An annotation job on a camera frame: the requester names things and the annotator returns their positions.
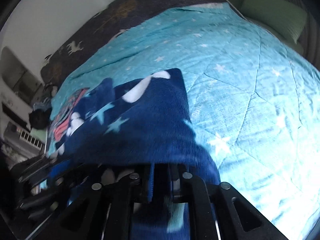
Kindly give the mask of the turquoise star quilt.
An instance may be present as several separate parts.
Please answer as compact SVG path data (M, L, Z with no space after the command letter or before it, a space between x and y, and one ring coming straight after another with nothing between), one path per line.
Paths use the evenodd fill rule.
M227 3L172 8L80 64L53 100L111 77L182 71L191 122L220 172L287 238L319 232L319 71Z

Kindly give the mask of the white wall shelf unit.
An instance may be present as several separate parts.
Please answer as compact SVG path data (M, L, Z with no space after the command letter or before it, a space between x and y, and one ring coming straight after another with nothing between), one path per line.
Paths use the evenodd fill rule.
M10 50L1 49L1 139L26 158L41 153L42 148L21 137L29 133L29 114L43 90L35 77Z

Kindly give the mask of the navy fleece star-patterned garment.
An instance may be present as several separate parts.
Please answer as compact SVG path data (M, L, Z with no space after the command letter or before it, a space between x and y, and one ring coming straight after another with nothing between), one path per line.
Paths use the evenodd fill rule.
M104 79L73 109L74 119L56 143L64 158L50 177L74 164L183 164L190 173L220 183L217 166L196 141L182 72L168 69L114 86Z

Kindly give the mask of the dark deer-pattern blanket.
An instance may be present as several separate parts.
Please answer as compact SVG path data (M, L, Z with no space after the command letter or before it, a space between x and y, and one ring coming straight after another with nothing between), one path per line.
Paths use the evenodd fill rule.
M128 29L170 8L210 2L231 3L229 0L115 0L45 58L41 77L44 83L61 86L65 78L99 48Z

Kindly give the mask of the pink striped small garment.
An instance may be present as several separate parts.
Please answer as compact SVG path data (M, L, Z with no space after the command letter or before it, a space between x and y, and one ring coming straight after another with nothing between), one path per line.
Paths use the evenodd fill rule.
M80 99L86 94L88 88L79 89L74 92L62 105L59 113L54 118L48 133L49 147L59 142L65 135L68 129L69 121L73 113L74 107L78 104Z

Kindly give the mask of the black bag on floor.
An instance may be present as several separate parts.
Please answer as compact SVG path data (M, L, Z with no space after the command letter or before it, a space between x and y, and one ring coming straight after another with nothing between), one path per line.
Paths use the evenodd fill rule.
M29 113L29 123L31 128L34 129L45 129L50 124L50 115L52 108L47 110L37 109Z

